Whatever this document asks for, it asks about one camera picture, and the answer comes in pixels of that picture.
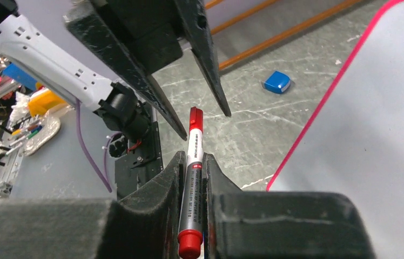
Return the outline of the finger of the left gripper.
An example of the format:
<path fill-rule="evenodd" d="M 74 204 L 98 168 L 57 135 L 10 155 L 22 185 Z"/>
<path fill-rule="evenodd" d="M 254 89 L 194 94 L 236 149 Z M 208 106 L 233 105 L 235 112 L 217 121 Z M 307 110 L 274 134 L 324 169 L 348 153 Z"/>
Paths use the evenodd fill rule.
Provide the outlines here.
<path fill-rule="evenodd" d="M 175 0 L 176 8 L 185 30 L 185 39 L 205 77 L 208 86 L 223 114 L 232 115 L 219 74 L 219 63 L 206 17 L 203 1 Z"/>
<path fill-rule="evenodd" d="M 66 29 L 150 103 L 175 132 L 187 140 L 185 127 L 157 81 L 145 73 L 130 51 L 107 27 L 91 1 L 77 1 L 64 16 Z"/>

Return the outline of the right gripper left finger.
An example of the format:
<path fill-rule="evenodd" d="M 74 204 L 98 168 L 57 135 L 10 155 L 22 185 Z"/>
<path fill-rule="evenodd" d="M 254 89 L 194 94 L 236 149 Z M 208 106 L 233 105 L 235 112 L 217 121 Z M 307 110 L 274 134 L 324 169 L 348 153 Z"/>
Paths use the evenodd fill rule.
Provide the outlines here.
<path fill-rule="evenodd" d="M 119 201 L 0 199 L 0 258 L 177 258 L 185 160 Z"/>

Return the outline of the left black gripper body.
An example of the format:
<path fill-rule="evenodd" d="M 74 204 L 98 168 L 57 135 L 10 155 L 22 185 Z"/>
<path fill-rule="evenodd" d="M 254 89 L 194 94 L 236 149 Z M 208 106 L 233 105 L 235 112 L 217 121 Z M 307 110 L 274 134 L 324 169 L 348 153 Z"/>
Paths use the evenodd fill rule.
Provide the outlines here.
<path fill-rule="evenodd" d="M 184 1 L 91 1 L 107 28 L 153 74 L 183 56 Z"/>

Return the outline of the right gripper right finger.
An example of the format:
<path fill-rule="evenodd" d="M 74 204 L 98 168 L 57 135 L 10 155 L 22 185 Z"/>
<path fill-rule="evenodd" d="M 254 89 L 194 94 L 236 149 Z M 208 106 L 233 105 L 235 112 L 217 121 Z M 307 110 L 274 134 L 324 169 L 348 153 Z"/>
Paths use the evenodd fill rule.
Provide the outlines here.
<path fill-rule="evenodd" d="M 334 192 L 244 191 L 203 156 L 206 258 L 375 258 L 360 213 Z"/>

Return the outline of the red capped whiteboard marker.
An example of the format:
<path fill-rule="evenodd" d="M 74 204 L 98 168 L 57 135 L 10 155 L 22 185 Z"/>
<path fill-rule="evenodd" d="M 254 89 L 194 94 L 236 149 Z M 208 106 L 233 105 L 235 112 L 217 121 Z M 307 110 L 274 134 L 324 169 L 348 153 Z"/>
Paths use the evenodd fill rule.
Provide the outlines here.
<path fill-rule="evenodd" d="M 183 259 L 198 258 L 203 243 L 203 128 L 203 111 L 192 107 L 178 233 L 178 254 Z"/>

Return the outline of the blue eraser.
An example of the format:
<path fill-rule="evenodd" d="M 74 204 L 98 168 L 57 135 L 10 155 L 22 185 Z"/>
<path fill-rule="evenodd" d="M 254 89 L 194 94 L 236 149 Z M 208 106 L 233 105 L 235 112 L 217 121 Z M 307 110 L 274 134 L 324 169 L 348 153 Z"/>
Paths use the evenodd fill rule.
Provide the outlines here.
<path fill-rule="evenodd" d="M 282 72 L 274 71 L 261 85 L 269 92 L 284 94 L 291 85 L 291 79 Z"/>

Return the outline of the red framed whiteboard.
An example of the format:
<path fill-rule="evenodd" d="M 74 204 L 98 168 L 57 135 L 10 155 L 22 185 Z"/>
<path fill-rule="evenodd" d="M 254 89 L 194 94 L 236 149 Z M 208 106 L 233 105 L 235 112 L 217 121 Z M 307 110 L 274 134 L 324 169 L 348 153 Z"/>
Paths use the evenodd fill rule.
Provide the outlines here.
<path fill-rule="evenodd" d="M 404 1 L 374 16 L 267 185 L 357 207 L 378 258 L 404 258 Z"/>

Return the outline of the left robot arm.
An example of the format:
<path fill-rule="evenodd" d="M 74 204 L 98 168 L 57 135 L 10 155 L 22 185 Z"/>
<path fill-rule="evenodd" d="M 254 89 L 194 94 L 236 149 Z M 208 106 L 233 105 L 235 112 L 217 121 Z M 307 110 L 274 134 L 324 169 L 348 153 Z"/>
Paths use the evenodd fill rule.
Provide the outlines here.
<path fill-rule="evenodd" d="M 144 139 L 152 125 L 140 99 L 157 110 L 182 138 L 187 133 L 153 74 L 183 55 L 185 39 L 225 116 L 231 110 L 221 86 L 202 1 L 79 1 L 65 28 L 109 67 L 111 81 L 64 51 L 22 13 L 0 1 L 0 54 L 71 104 L 83 104 L 108 129 Z"/>

